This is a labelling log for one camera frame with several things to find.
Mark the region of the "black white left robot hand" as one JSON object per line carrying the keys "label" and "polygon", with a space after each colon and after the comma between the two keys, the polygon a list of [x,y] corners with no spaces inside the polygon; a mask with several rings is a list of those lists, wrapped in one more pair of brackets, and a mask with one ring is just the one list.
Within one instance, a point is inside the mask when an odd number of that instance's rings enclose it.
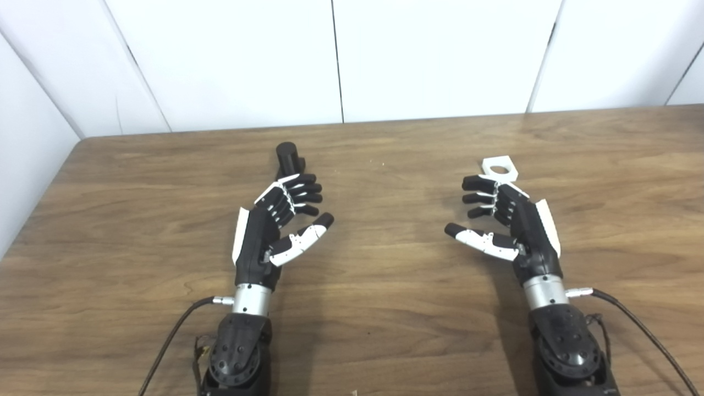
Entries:
{"label": "black white left robot hand", "polygon": [[320,213],[322,186],[314,174],[294,174],[270,184],[252,208],[240,208],[232,249],[235,285],[275,291],[284,264],[319,241],[334,223]]}

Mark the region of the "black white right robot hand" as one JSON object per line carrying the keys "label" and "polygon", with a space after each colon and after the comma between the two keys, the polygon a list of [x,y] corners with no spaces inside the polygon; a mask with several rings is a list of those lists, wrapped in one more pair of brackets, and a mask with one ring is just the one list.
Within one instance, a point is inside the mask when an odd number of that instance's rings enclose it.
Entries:
{"label": "black white right robot hand", "polygon": [[490,256],[510,261],[521,284],[535,277],[563,278],[561,246],[546,200],[531,201],[525,191],[511,182],[487,175],[463,178],[462,201],[476,204],[467,217],[491,216],[508,228],[508,235],[465,228],[448,223],[445,233],[464,245]]}

